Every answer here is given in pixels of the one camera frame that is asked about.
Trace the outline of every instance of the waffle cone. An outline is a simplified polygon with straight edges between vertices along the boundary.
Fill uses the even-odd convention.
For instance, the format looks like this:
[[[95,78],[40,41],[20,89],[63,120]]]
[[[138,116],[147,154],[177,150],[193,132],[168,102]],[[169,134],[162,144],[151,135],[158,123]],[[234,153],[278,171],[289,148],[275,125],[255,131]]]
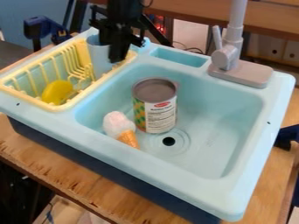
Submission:
[[[128,144],[139,150],[139,144],[136,138],[136,134],[133,130],[125,130],[123,131],[117,138],[118,141]]]

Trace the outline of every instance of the yellow dish rack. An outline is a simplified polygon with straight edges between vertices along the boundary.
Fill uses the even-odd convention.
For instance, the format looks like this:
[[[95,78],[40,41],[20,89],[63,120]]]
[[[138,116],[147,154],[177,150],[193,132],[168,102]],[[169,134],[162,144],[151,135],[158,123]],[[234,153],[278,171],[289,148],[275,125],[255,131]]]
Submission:
[[[0,90],[42,109],[62,111],[71,108],[135,56],[135,52],[129,51],[124,61],[96,80],[87,42],[83,38],[77,38],[3,77],[0,80]],[[73,94],[70,98],[58,106],[41,101],[45,87],[58,80],[70,81],[73,84]]]

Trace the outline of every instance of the faucet base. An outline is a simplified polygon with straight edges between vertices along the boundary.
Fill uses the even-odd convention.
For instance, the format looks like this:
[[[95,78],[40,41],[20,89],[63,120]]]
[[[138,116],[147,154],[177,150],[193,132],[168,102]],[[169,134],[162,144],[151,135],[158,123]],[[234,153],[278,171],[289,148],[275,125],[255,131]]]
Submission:
[[[253,88],[265,88],[270,81],[273,69],[256,63],[239,60],[238,66],[225,71],[211,64],[207,71],[211,76],[236,82]]]

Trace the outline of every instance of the soap compartment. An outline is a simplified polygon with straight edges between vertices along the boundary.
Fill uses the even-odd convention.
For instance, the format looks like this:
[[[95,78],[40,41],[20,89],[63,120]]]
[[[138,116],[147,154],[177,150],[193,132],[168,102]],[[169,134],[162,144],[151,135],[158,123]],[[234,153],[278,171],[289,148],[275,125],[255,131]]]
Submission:
[[[168,60],[189,67],[201,67],[207,61],[206,58],[193,55],[193,53],[190,52],[178,52],[177,50],[171,50],[162,47],[158,47],[149,55],[161,60]]]

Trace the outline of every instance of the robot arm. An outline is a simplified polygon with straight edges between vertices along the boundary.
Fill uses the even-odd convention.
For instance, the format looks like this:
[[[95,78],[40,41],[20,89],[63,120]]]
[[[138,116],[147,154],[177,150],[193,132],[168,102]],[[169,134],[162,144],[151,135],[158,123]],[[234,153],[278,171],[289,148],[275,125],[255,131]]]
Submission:
[[[124,60],[131,44],[143,45],[145,28],[139,21],[143,7],[143,0],[108,0],[106,10],[96,5],[91,7],[90,25],[100,30],[100,43],[110,45],[108,57],[111,63]],[[99,20],[97,13],[107,18]],[[141,30],[139,37],[133,34],[133,27]]]

